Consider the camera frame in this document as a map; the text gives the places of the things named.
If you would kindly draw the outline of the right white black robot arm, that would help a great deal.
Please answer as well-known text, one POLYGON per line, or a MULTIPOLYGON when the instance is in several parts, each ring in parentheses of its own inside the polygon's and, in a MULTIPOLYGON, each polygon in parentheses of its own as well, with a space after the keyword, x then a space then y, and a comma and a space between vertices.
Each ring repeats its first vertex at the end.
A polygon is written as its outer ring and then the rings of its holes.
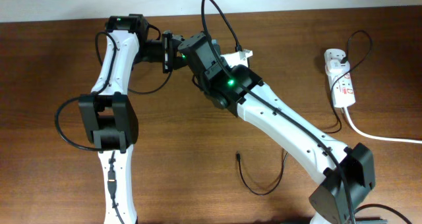
POLYGON ((336 140, 289 108, 246 64, 248 51, 218 55, 200 32, 177 47, 204 95, 218 109, 252 124, 291 155, 317 184, 309 201, 312 223, 355 223, 375 187, 372 151, 336 140))

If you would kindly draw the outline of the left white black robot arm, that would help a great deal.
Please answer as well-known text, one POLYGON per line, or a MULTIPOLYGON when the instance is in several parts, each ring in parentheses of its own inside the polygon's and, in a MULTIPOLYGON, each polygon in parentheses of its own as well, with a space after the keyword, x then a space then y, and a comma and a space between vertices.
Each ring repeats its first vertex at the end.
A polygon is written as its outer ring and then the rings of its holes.
POLYGON ((138 221, 131 178, 138 119, 128 97, 134 65, 161 63, 170 76, 187 64, 186 58, 177 54, 182 37, 165 31, 151 40, 148 32, 152 27, 141 14, 111 16, 102 32, 107 38, 105 55, 97 56, 100 75, 91 92, 78 100, 88 141, 102 165, 105 223, 138 221))

